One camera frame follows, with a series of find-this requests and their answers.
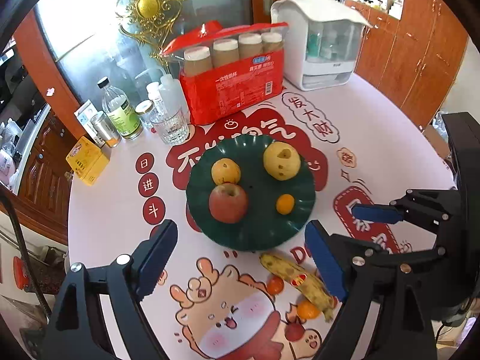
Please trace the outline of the spotted yellow banana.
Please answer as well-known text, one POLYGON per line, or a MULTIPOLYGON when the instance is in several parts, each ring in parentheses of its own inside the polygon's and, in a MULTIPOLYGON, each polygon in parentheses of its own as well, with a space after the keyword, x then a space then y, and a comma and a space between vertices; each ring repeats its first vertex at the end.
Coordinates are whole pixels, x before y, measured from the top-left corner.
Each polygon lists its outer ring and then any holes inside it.
POLYGON ((262 253, 261 265, 273 275, 282 278, 316 306, 324 314, 325 321, 334 319, 335 297, 331 296, 325 284, 316 275, 307 272, 301 266, 275 254, 262 253))

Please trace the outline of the red lychee fruit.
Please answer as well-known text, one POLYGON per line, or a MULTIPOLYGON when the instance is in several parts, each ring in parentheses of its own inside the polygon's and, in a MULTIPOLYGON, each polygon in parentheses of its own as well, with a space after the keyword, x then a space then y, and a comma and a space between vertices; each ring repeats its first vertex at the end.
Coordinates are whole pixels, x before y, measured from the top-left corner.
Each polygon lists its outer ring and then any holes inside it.
POLYGON ((285 338, 289 342, 296 342, 302 339, 304 336, 304 326, 301 323, 291 322, 287 323, 285 328, 285 338))

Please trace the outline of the red cherry tomato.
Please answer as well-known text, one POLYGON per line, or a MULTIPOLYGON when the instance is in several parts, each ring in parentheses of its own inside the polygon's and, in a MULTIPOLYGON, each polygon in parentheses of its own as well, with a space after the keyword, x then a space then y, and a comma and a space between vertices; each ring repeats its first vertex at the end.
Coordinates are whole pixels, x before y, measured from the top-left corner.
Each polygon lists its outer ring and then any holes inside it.
POLYGON ((268 279, 266 289, 268 294, 276 296, 284 290, 284 280, 277 275, 272 275, 268 279))

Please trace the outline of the red apple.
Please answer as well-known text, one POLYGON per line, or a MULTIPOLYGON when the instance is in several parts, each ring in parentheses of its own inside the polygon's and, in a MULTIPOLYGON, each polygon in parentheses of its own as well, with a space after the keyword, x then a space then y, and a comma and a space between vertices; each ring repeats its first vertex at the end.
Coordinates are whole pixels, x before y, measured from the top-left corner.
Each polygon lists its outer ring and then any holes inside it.
POLYGON ((235 224, 247 213, 248 197, 244 189, 237 184, 220 184, 210 193, 208 208, 217 221, 235 224))

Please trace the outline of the brown yellow russet pear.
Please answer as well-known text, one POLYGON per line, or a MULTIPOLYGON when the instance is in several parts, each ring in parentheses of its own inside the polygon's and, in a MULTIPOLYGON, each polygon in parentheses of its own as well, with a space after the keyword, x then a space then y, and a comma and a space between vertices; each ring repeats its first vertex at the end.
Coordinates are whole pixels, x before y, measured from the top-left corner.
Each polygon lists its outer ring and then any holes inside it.
POLYGON ((212 165, 211 177, 216 185, 237 184, 241 180, 241 169, 231 158, 221 158, 212 165))

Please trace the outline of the small orange tangerine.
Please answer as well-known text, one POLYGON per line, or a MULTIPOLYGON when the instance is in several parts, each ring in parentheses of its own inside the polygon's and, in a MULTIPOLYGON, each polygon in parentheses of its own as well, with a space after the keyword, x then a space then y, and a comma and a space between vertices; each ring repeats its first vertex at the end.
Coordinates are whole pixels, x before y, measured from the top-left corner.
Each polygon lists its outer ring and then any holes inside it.
POLYGON ((320 315, 320 309, 305 299, 298 303, 297 315, 301 320, 315 320, 320 315))

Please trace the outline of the festive printed tablecloth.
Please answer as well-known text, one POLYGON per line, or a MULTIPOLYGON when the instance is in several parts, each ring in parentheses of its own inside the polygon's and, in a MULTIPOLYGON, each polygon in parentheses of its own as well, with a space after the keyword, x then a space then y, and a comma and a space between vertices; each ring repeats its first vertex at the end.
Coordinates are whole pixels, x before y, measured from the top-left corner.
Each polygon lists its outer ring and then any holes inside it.
POLYGON ((258 253, 209 240, 187 208, 191 169, 220 141, 268 135, 295 147, 315 180, 312 218, 330 233, 376 242, 393 253, 430 248, 434 235, 408 223, 392 226, 352 216, 356 203, 386 204, 408 189, 449 189, 452 174, 414 124, 360 77, 346 85, 282 94, 214 124, 191 128, 168 147, 145 132, 112 150, 92 186, 74 180, 68 252, 73 262, 101 267, 132 252, 162 219, 173 220, 178 242, 142 308, 171 359, 307 359, 330 325, 301 320, 298 290, 284 283, 272 296, 258 253), (301 340, 285 338, 301 323, 301 340))

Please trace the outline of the yellow cardboard box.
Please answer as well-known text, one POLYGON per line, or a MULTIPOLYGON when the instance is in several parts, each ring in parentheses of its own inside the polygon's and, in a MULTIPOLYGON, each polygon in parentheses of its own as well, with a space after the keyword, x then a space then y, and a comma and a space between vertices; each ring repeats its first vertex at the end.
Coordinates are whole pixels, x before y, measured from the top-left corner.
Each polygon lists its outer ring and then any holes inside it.
POLYGON ((109 164, 109 158, 85 136, 72 147, 66 161, 78 178, 88 186, 95 184, 109 164))

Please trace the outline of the green label glass bottle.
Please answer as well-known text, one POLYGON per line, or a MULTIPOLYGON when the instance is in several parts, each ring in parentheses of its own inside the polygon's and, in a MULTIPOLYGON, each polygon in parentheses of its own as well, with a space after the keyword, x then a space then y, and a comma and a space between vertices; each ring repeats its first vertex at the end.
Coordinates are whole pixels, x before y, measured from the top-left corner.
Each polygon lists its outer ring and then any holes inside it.
POLYGON ((102 91, 102 107, 123 139, 133 140, 143 131, 143 123, 134 111, 127 94, 112 85, 107 76, 97 82, 102 91))

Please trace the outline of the white carton box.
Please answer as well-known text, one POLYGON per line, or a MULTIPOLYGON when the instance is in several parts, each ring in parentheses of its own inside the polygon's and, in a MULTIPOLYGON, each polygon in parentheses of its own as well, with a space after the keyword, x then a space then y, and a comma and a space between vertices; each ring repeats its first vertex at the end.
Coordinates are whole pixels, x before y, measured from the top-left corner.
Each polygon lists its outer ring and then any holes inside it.
POLYGON ((105 141, 101 138, 98 134, 97 130, 91 123, 91 119, 98 113, 95 106, 92 104, 90 100, 87 100, 83 103, 75 112, 74 116, 80 123, 80 125, 84 128, 86 133, 88 133, 89 138, 99 147, 102 148, 105 145, 105 141))

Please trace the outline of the clear ribbed drinking glass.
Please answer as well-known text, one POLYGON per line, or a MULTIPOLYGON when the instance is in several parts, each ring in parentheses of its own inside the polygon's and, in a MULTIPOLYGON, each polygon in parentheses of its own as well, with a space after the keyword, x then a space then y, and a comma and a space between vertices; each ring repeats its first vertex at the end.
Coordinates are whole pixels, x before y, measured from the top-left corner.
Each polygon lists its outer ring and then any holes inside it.
POLYGON ((188 123, 181 108, 174 115, 156 112, 151 116, 151 123, 166 145, 179 146, 189 136, 188 123))

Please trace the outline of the small glass jar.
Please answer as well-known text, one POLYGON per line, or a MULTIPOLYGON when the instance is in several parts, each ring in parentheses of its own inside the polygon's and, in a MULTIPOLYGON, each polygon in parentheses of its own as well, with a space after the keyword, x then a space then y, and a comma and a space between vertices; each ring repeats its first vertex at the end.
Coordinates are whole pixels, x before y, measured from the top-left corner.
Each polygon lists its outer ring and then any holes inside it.
POLYGON ((145 128, 153 128, 152 122, 155 118, 155 106, 150 99, 138 103, 135 107, 135 112, 141 119, 142 124, 145 128))

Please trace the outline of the red paper cup package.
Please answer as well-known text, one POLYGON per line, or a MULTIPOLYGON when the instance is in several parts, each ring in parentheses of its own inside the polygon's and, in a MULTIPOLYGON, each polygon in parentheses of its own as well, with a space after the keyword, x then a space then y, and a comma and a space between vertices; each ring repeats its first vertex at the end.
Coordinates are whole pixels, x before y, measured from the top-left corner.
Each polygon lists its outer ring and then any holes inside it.
POLYGON ((171 40, 161 52, 180 66, 179 81, 194 125, 210 125, 281 93, 289 26, 224 28, 216 20, 171 40))

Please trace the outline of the white squeeze bottle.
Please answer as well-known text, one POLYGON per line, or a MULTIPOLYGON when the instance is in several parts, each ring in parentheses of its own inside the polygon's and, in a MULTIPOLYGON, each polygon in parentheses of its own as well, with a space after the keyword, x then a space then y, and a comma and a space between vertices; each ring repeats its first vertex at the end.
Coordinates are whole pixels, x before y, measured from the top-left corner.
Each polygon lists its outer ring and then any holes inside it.
POLYGON ((185 95, 179 80, 174 79, 171 74, 163 75, 160 77, 159 91, 163 103, 171 115, 176 114, 179 110, 182 110, 184 116, 188 115, 185 95))

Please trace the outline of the gold ornament door decoration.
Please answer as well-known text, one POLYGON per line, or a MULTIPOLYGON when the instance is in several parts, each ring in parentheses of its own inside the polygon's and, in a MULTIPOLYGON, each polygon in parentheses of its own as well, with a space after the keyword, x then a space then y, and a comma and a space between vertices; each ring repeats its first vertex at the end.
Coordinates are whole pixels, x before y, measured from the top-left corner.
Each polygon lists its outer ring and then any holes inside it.
POLYGON ((163 49, 173 34, 176 20, 187 0, 117 0, 115 16, 120 33, 141 47, 149 47, 150 57, 165 65, 163 49))

